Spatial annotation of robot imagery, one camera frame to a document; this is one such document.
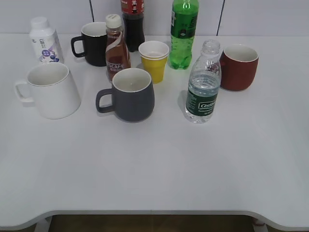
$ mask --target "floor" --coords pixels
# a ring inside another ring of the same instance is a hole
[[[19,232],[34,232],[34,226]],[[253,232],[247,216],[60,215],[49,232]],[[269,232],[279,232],[269,227]]]

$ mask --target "nescafe bottle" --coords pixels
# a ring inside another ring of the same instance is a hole
[[[117,14],[106,16],[106,66],[108,78],[112,81],[115,74],[131,68],[130,54],[124,39],[121,18]]]

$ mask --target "water bottle label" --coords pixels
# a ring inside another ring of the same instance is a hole
[[[201,97],[188,91],[186,108],[196,116],[208,116],[213,113],[218,94],[211,97]]]

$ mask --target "cup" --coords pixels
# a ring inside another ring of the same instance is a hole
[[[169,46],[159,41],[148,41],[139,46],[139,52],[144,69],[151,74],[153,83],[163,81]]]
[[[83,41],[84,52],[76,53],[74,43]],[[104,22],[88,23],[82,27],[82,35],[71,39],[73,54],[80,58],[85,57],[86,61],[93,66],[106,66],[107,34]]]
[[[242,44],[235,44],[224,49],[220,58],[221,87],[231,91],[248,88],[254,80],[258,60],[257,52]]]
[[[20,87],[26,85],[31,97],[24,97]],[[76,84],[68,67],[48,63],[30,70],[27,81],[15,83],[15,93],[21,102],[34,102],[41,116],[59,119],[73,114],[81,104]]]
[[[112,105],[100,107],[105,95],[112,95]],[[143,69],[124,69],[112,79],[112,88],[97,94],[96,107],[100,113],[115,111],[127,122],[138,122],[149,117],[155,106],[155,93],[151,76]]]

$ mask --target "black mug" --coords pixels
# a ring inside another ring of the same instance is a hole
[[[84,52],[76,53],[74,43],[83,41]],[[82,27],[82,35],[71,39],[72,52],[76,57],[85,57],[86,61],[94,66],[106,66],[107,34],[104,22],[88,23]]]

